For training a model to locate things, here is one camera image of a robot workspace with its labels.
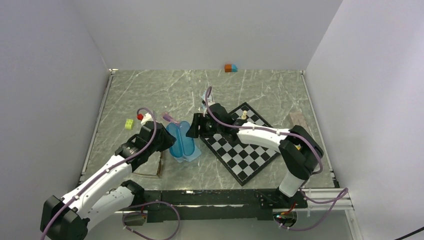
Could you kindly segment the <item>blue glasses case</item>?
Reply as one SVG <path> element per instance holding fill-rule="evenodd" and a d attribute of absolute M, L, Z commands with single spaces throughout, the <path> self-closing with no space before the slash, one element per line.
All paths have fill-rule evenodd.
<path fill-rule="evenodd" d="M 166 130 L 176 139 L 173 146 L 169 148 L 169 152 L 178 161 L 195 153 L 194 139 L 186 136 L 190 127 L 187 121 L 181 121 L 178 124 L 171 122 L 166 126 Z"/>

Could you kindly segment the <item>light blue cleaning cloth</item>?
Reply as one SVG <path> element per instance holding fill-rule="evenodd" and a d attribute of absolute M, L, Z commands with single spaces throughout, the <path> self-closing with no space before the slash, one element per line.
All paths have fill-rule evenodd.
<path fill-rule="evenodd" d="M 194 146 L 194 152 L 191 155 L 183 155 L 182 157 L 173 157 L 178 163 L 182 163 L 182 162 L 191 162 L 193 160 L 195 160 L 196 158 L 198 158 L 200 155 L 202 154 L 202 152 L 200 151 L 200 149 L 195 145 Z"/>

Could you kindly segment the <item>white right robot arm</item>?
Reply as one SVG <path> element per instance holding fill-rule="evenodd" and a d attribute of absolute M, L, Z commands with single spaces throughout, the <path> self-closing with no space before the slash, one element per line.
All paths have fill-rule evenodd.
<path fill-rule="evenodd" d="M 295 194 L 312 175 L 323 170 L 323 149 L 300 125 L 272 128 L 233 118 L 219 103 L 207 106 L 206 113 L 195 113 L 186 133 L 190 138 L 209 138 L 220 134 L 228 141 L 264 147 L 279 152 L 288 172 L 278 186 L 276 202 L 288 208 Z"/>

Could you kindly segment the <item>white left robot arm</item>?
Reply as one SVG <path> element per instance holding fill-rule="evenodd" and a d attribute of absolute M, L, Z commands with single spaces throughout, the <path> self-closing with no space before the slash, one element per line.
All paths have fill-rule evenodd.
<path fill-rule="evenodd" d="M 174 145 L 176 138 L 155 121 L 144 123 L 139 133 L 120 145 L 90 178 L 62 197 L 52 195 L 43 204 L 41 239 L 83 240 L 97 224 L 121 209 L 139 209 L 144 189 L 125 178 L 155 152 Z"/>

